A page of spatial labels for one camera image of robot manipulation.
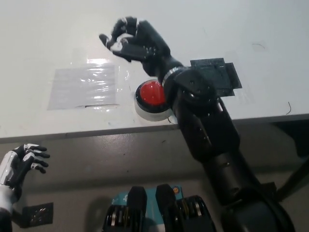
mechanical hand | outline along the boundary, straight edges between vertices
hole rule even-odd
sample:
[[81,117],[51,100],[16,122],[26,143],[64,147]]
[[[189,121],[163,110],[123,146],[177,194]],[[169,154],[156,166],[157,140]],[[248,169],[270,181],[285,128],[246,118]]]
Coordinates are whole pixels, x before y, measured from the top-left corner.
[[43,161],[49,158],[47,149],[36,144],[25,144],[9,151],[0,164],[0,209],[13,210],[13,204],[22,194],[22,184],[25,176],[31,169],[46,173],[44,167],[48,164]]
[[182,64],[170,55],[170,49],[159,33],[146,20],[121,18],[110,37],[101,34],[102,43],[116,56],[127,61],[140,61],[149,76],[162,82],[165,74]]

transparent plastic sheet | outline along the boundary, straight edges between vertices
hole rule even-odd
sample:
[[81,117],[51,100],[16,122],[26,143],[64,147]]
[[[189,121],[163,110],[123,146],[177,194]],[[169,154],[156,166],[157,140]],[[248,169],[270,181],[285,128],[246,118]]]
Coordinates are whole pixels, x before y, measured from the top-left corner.
[[102,60],[88,60],[82,68],[56,70],[48,110],[115,105],[117,67]]

robotic arm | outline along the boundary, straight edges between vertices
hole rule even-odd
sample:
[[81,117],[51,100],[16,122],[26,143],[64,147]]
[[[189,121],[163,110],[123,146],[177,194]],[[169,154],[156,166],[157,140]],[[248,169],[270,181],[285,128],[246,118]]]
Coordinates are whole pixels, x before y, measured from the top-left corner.
[[203,165],[218,200],[226,206],[221,215],[225,232],[295,231],[285,210],[264,192],[250,170],[223,101],[198,70],[175,60],[145,20],[122,18],[110,37],[101,34],[99,38],[114,55],[140,61],[145,72],[162,84],[193,158]]
[[49,158],[45,147],[25,144],[9,151],[0,164],[0,232],[12,231],[13,204],[22,194],[22,184],[31,169],[46,173],[43,161]]

black bracket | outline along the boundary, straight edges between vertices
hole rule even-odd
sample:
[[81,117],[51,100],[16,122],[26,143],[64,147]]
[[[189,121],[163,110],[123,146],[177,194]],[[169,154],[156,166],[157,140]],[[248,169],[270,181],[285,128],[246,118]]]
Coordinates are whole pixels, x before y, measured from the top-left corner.
[[225,63],[223,58],[191,60],[191,66],[197,68],[211,81],[220,97],[234,96],[234,89],[242,88],[233,63]]

black robotic arm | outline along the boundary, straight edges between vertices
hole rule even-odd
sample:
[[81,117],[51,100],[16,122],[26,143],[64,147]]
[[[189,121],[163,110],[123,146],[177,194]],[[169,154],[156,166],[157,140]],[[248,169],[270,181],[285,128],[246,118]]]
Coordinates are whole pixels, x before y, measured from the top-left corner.
[[250,170],[223,101],[198,70],[175,60],[145,20],[119,19],[110,37],[99,38],[116,56],[140,61],[146,73],[163,85],[192,156],[203,165],[218,200],[226,206],[221,215],[225,232],[295,231],[288,214]]

